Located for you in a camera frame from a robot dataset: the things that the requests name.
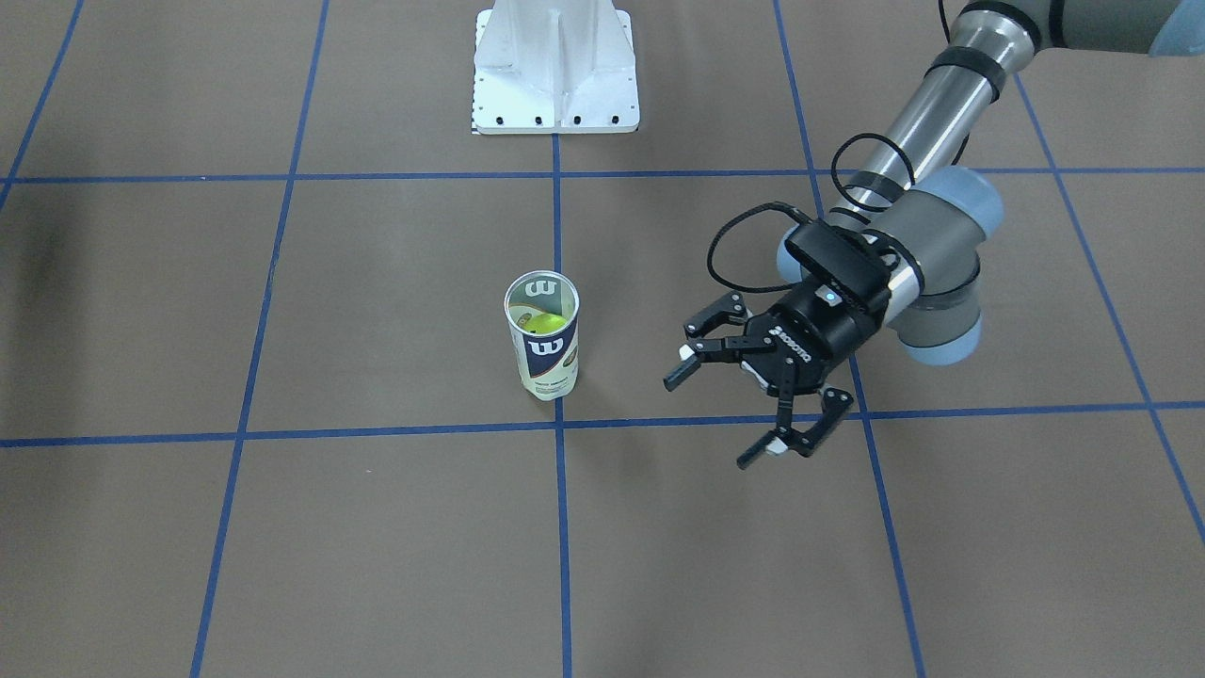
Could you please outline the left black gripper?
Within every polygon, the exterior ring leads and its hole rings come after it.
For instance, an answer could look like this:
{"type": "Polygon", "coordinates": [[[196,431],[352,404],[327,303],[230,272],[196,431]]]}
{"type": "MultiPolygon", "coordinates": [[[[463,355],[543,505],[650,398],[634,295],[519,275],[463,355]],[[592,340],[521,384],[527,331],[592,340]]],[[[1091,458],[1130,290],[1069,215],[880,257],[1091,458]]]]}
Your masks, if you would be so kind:
{"type": "Polygon", "coordinates": [[[856,403],[853,395],[825,383],[827,377],[881,330],[884,316],[886,295],[874,295],[870,305],[860,306],[819,282],[797,284],[757,316],[741,293],[725,291],[683,322],[680,362],[664,387],[672,393],[706,362],[739,364],[763,391],[778,395],[778,408],[772,428],[737,456],[736,467],[748,468],[758,459],[786,452],[809,458],[856,403]],[[819,396],[819,417],[800,430],[795,400],[810,395],[819,396]]]}

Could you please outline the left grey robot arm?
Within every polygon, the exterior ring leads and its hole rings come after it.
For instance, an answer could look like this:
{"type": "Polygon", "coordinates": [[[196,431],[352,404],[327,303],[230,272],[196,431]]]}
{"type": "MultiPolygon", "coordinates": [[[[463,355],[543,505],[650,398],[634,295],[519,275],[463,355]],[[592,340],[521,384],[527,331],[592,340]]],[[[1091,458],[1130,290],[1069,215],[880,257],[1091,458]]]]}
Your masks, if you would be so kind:
{"type": "Polygon", "coordinates": [[[797,452],[809,458],[856,397],[829,375],[890,328],[917,362],[950,365],[972,355],[983,326],[978,246],[1003,224],[1003,197],[982,173],[960,166],[964,142],[1013,73],[1044,51],[1199,57],[1200,1],[972,1],[947,25],[947,45],[862,167],[830,166],[839,200],[810,218],[766,202],[719,228],[724,236],[757,216],[788,218],[778,244],[778,300],[754,314],[750,285],[684,322],[675,390],[707,362],[731,362],[778,402],[774,425],[737,458],[739,468],[797,452]]]}

